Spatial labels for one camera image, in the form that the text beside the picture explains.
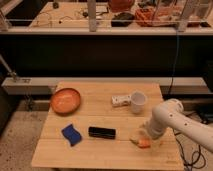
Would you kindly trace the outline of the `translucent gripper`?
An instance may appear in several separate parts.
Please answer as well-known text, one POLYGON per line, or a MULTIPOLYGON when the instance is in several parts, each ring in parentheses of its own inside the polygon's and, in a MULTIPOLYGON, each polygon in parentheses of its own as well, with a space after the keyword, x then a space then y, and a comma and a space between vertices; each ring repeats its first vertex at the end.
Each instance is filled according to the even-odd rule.
POLYGON ((153 125, 151 122, 146 122, 142 124, 138 129, 139 139, 148 138, 150 142, 152 140, 158 139, 162 135, 162 130, 159 129, 156 125, 153 125))

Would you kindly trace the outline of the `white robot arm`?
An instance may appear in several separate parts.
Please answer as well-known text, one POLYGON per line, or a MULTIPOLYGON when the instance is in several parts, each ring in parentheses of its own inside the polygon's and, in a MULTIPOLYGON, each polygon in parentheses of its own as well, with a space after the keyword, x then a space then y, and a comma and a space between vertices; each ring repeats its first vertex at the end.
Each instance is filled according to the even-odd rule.
POLYGON ((152 108, 150 119, 137 130, 139 137, 156 140, 170 127, 213 153, 213 127, 186 117, 183 111, 183 104, 177 99, 169 99, 156 105, 152 108))

